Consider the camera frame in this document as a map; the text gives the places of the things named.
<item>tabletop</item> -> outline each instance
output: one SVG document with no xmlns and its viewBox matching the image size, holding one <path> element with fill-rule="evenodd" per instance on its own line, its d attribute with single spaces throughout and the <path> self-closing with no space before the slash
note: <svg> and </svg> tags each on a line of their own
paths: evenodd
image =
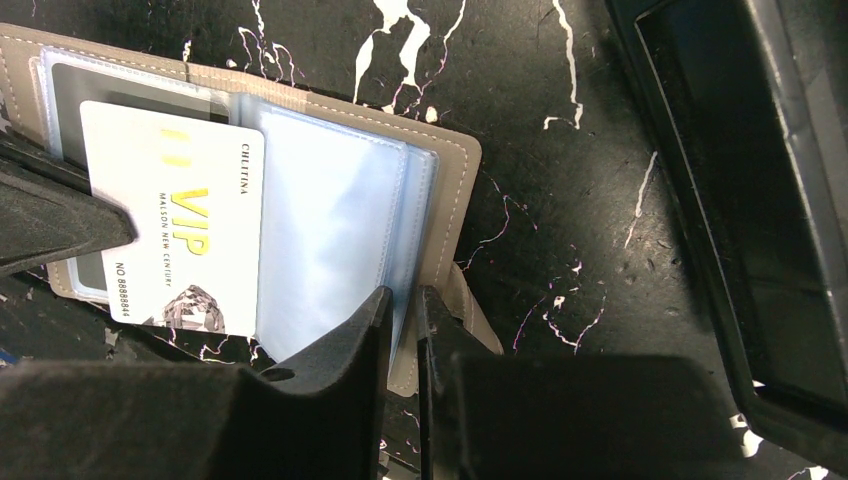
<svg viewBox="0 0 848 480">
<path fill-rule="evenodd" d="M 0 21 L 244 70 L 474 136 L 483 160 L 455 260 L 507 354 L 692 358 L 727 399 L 748 457 L 740 478 L 836 478 L 762 441 L 734 410 L 603 2 L 3 0 Z M 0 365 L 191 360 L 177 344 L 206 361 L 267 362 L 243 340 L 151 341 L 55 298 L 40 276 L 0 279 Z M 416 408 L 392 396 L 384 435 L 411 465 Z"/>
</svg>

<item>printed image on card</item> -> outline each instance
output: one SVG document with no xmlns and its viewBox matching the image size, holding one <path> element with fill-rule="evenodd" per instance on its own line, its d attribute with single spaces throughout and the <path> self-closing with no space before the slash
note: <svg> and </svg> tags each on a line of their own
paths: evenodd
<svg viewBox="0 0 848 480">
<path fill-rule="evenodd" d="M 112 318 L 253 336 L 263 135 L 93 101 L 80 115 L 92 194 L 138 235 L 102 252 Z"/>
</svg>

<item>wallet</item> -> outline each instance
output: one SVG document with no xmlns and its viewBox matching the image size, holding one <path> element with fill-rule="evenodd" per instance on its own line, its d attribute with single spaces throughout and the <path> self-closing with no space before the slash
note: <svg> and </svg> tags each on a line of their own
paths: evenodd
<svg viewBox="0 0 848 480">
<path fill-rule="evenodd" d="M 439 159 L 431 202 L 424 226 L 416 284 L 435 286 L 466 329 L 490 350 L 502 347 L 486 322 L 461 270 L 453 263 L 459 233 L 480 164 L 481 148 L 472 137 L 415 120 L 398 117 L 313 92 L 231 71 L 164 59 L 143 53 L 100 45 L 13 25 L 0 24 L 0 90 L 14 130 L 42 146 L 49 143 L 49 114 L 39 69 L 44 49 L 152 73 L 160 77 L 223 91 L 247 93 L 268 104 L 317 120 L 332 122 L 364 132 L 396 139 L 422 151 L 434 152 Z M 210 117 L 222 112 L 210 108 Z M 50 285 L 60 296 L 90 300 L 70 288 L 69 262 L 48 265 Z M 389 376 L 389 390 L 410 396 L 418 384 L 417 322 L 407 316 L 400 333 L 397 353 Z"/>
</svg>

